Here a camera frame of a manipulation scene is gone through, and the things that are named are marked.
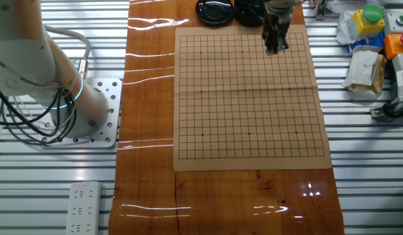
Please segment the orange object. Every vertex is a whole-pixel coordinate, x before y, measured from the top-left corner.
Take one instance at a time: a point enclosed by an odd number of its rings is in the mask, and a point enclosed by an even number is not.
[[[384,38],[385,55],[387,59],[394,59],[397,54],[403,53],[403,34],[389,34]]]

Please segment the black lid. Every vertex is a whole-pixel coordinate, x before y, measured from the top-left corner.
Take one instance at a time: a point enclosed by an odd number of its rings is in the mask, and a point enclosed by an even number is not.
[[[229,0],[199,0],[196,14],[206,24],[218,26],[232,19],[233,5]]]

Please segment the green cap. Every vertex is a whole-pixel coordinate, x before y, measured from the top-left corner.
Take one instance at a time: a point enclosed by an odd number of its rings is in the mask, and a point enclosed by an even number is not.
[[[396,20],[399,25],[403,25],[403,16],[399,16]]]
[[[370,22],[379,22],[384,17],[384,12],[380,7],[367,6],[364,8],[363,16]]]

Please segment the robotic hand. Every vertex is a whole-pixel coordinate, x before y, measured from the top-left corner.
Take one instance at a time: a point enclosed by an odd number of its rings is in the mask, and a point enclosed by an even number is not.
[[[294,7],[301,3],[302,1],[296,3],[296,0],[272,0],[264,3],[262,38],[268,55],[288,49],[286,34],[291,22],[291,13]]]

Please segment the grid lines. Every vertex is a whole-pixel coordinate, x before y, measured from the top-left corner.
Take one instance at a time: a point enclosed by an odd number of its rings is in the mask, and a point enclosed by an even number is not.
[[[325,155],[303,34],[287,41],[268,57],[259,34],[180,36],[180,159]]]

